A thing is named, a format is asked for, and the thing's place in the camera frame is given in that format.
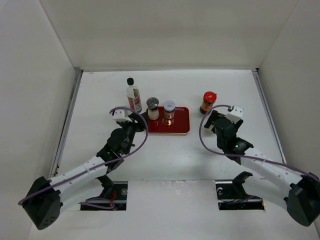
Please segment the white-lid spice jar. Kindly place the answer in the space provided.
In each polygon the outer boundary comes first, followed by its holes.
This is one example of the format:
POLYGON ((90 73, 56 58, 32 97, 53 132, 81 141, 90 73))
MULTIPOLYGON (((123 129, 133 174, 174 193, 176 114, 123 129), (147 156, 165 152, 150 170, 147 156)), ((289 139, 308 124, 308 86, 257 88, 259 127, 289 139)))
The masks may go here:
POLYGON ((163 104, 163 123, 171 125, 175 116, 176 104, 172 100, 167 100, 163 104))

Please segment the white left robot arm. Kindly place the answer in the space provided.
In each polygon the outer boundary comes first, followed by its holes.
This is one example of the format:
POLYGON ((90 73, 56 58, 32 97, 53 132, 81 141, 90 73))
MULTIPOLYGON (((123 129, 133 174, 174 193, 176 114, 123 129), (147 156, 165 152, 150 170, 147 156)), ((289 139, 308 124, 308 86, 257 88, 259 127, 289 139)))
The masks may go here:
POLYGON ((134 154, 136 133, 149 132, 148 114, 133 111, 126 115, 125 107, 111 110, 119 128, 112 131, 104 147, 80 166, 52 178, 37 178, 25 198, 18 202, 38 230, 53 224, 68 208, 92 201, 106 200, 112 195, 114 183, 108 174, 134 154))

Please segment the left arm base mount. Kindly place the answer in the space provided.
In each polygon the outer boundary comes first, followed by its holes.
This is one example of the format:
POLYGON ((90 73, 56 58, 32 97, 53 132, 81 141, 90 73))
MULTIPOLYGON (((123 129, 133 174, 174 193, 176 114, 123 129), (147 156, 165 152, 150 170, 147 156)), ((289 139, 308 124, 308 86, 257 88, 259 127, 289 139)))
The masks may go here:
POLYGON ((107 175, 99 177, 103 187, 98 196, 90 197, 80 205, 81 211, 126 211, 129 183, 112 181, 107 175))

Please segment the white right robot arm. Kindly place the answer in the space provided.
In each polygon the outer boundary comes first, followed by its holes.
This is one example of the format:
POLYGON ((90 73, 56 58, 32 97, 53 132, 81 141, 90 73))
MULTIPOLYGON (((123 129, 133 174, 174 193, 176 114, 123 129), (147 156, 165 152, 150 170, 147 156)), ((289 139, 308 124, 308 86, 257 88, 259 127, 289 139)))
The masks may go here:
POLYGON ((320 215, 320 179, 311 172, 271 160, 238 137, 243 108, 234 105, 227 110, 227 114, 209 110, 199 128, 215 134, 220 156, 250 170, 233 179, 233 194, 238 198, 260 197, 286 210, 298 224, 310 226, 320 215))

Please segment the clear-cap salt grinder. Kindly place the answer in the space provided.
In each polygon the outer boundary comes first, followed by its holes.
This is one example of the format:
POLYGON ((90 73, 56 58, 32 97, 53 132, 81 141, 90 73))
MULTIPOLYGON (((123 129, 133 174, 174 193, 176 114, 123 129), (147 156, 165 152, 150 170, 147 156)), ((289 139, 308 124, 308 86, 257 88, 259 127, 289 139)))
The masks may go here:
POLYGON ((159 114, 159 100, 156 97, 150 97, 146 101, 146 105, 148 108, 148 118, 150 120, 157 120, 160 116, 159 114))

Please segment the black-cap grinder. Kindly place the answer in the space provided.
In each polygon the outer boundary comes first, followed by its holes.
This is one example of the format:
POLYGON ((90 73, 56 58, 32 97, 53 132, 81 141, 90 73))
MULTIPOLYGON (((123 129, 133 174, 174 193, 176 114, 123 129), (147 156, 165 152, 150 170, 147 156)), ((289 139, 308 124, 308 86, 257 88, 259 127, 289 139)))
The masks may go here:
POLYGON ((205 124, 204 124, 204 129, 208 132, 208 133, 215 133, 215 125, 214 125, 214 121, 212 120, 208 120, 205 124))

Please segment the soy sauce glass bottle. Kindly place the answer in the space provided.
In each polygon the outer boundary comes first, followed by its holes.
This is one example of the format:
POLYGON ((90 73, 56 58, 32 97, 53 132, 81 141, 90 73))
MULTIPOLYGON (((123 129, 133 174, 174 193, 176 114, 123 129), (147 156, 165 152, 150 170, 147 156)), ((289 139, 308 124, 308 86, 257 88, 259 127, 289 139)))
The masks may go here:
POLYGON ((128 88, 126 90, 126 95, 127 95, 129 106, 131 109, 140 113, 142 111, 140 91, 138 87, 135 86, 135 82, 132 77, 129 77, 126 81, 128 85, 128 88))

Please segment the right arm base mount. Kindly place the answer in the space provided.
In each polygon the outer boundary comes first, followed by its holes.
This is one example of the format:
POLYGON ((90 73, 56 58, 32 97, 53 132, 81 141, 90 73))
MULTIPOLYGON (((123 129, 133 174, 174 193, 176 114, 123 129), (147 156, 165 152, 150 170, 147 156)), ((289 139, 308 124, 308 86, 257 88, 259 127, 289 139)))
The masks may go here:
POLYGON ((246 193, 243 184, 253 174, 244 171, 234 179, 215 182, 220 211, 265 210, 262 198, 246 193))

